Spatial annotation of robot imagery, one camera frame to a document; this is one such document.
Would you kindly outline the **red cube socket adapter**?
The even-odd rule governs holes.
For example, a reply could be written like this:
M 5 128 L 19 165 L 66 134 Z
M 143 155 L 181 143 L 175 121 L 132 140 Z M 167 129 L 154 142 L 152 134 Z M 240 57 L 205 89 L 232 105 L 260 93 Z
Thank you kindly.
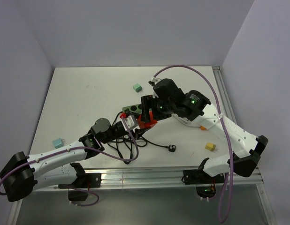
M 153 115 L 152 114 L 150 114 L 149 119 L 150 119 L 149 122 L 143 122 L 141 120 L 141 116 L 139 116 L 138 119 L 137 119 L 139 128 L 140 129 L 151 129 L 157 124 L 157 120 L 153 119 Z

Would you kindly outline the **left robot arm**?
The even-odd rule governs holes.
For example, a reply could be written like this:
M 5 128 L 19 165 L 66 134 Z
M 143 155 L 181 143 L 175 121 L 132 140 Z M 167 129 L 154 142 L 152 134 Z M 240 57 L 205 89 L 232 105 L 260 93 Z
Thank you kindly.
M 15 202 L 34 190 L 49 186 L 83 186 L 86 173 L 79 162 L 99 154 L 125 161 L 123 157 L 106 153 L 103 145 L 126 135 L 135 142 L 132 131 L 137 126 L 134 116 L 123 114 L 121 120 L 113 125 L 108 119 L 101 118 L 87 134 L 69 145 L 33 155 L 25 155 L 22 151 L 14 154 L 0 172 L 0 195 Z

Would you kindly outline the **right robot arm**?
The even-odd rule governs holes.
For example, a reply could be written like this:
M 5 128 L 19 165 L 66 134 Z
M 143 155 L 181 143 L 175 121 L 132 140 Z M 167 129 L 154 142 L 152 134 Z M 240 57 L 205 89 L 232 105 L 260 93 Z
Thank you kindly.
M 222 183 L 224 178 L 220 176 L 228 172 L 246 178 L 251 176 L 268 144 L 265 136 L 246 132 L 221 114 L 197 90 L 183 93 L 169 78 L 153 78 L 149 84 L 153 87 L 153 94 L 141 98 L 142 122 L 148 124 L 152 120 L 164 120 L 175 114 L 203 126 L 228 145 L 228 154 L 216 158 L 207 157 L 198 169 L 184 172 L 185 184 L 207 184 L 213 180 Z

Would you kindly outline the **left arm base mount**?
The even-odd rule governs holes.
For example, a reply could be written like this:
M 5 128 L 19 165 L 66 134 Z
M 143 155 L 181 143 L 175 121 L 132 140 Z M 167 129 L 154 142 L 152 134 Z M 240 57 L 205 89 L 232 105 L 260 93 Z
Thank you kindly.
M 99 195 L 91 191 L 91 188 L 99 188 L 101 185 L 101 173 L 87 173 L 84 177 L 77 178 L 72 184 L 60 184 L 59 189 L 68 189 L 68 200 L 71 204 L 87 207 L 98 203 Z M 83 203 L 91 195 L 96 197 L 93 203 Z

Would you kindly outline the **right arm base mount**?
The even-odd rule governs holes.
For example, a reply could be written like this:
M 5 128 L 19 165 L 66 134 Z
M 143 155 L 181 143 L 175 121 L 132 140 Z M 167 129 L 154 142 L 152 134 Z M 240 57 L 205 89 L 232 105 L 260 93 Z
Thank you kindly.
M 216 184 L 223 184 L 225 177 L 223 174 L 214 177 L 205 174 L 201 170 L 183 170 L 181 179 L 185 185 L 196 185 L 196 193 L 200 198 L 210 199 L 216 196 Z

